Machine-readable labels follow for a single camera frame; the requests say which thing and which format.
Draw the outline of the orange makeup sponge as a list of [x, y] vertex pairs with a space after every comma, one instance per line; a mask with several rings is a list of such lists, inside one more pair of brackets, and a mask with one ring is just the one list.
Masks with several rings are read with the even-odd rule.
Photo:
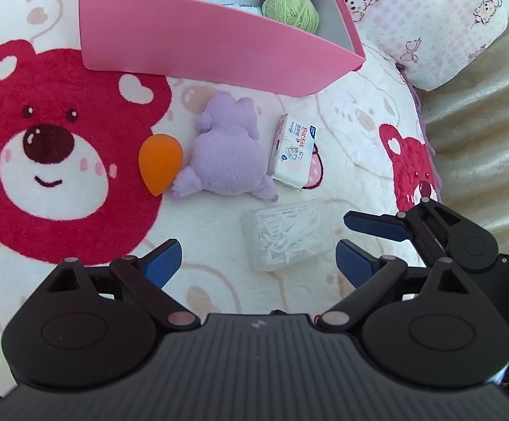
[[182, 146], [170, 135], [154, 134], [139, 149], [139, 172], [154, 197], [160, 196], [172, 185], [182, 164]]

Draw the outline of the white tissue box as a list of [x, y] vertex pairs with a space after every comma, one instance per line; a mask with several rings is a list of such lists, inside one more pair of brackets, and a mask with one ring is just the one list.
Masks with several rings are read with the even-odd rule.
[[323, 165], [316, 146], [316, 127], [285, 115], [278, 121], [268, 174], [296, 189], [315, 189]]

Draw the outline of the wet wipes packet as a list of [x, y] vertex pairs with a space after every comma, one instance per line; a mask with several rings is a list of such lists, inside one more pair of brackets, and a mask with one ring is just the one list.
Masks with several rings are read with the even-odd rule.
[[251, 14], [262, 16], [262, 10], [259, 6], [243, 3], [220, 3], [220, 6], [224, 6], [230, 9], [237, 9], [238, 11], [248, 12]]

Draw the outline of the beige bed sheet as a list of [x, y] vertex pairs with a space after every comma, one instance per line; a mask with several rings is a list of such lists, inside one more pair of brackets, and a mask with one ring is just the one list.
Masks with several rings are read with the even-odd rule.
[[419, 97], [442, 201], [509, 254], [509, 26], [454, 79]]

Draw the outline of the red bear plush blanket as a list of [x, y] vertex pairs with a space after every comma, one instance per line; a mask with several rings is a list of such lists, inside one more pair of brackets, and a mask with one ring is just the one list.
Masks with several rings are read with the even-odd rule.
[[[253, 269], [249, 214], [265, 201], [201, 192], [153, 195], [139, 159], [159, 179], [188, 156], [211, 83], [89, 71], [78, 45], [78, 0], [0, 0], [0, 341], [6, 324], [66, 256], [102, 265], [179, 240], [183, 263], [166, 291], [199, 316], [280, 309], [314, 315], [351, 291], [332, 248], [351, 209], [395, 212], [399, 182], [388, 151], [416, 169], [416, 199], [438, 182], [411, 89], [394, 62], [368, 48], [360, 71], [316, 95], [291, 98], [230, 87], [253, 102], [269, 148], [291, 115], [316, 127], [308, 183], [276, 188], [278, 205], [326, 227], [328, 250], [287, 267]], [[0, 394], [14, 381], [0, 348]]]

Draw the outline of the purple plush toy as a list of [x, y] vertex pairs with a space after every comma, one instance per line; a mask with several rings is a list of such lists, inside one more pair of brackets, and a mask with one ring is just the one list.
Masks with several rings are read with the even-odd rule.
[[250, 98], [236, 100], [224, 91], [213, 95], [197, 116], [197, 139], [189, 164], [174, 179], [173, 199], [208, 191], [277, 201], [276, 185], [267, 174], [268, 157], [259, 143], [254, 105]]

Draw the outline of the pink floral bunny pillow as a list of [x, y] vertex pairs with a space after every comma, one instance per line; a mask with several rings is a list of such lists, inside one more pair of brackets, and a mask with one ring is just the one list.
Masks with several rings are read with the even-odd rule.
[[416, 88], [434, 90], [504, 32], [502, 0], [344, 0], [363, 44], [403, 67]]

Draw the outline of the pink storage box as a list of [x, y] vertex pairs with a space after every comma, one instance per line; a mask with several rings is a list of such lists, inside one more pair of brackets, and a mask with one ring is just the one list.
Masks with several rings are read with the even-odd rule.
[[363, 66], [344, 0], [312, 0], [316, 34], [220, 6], [259, 0], [79, 0], [83, 62], [95, 71], [167, 75], [293, 97]]

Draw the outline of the green yarn ball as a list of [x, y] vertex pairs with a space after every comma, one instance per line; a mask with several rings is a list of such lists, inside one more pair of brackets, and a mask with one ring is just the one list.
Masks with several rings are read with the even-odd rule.
[[316, 34], [319, 14], [312, 0], [259, 0], [264, 17]]

